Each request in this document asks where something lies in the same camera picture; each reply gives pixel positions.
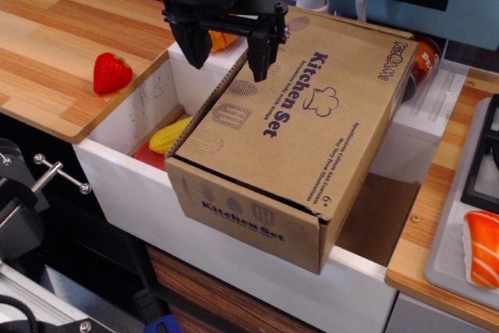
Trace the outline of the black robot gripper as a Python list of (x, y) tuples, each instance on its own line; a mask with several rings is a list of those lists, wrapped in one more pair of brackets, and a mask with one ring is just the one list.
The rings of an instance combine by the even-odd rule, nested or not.
[(212, 48), (209, 30), (247, 38), (255, 82), (267, 79), (278, 46), (288, 39), (280, 0), (162, 0), (163, 16), (188, 63), (201, 69)]

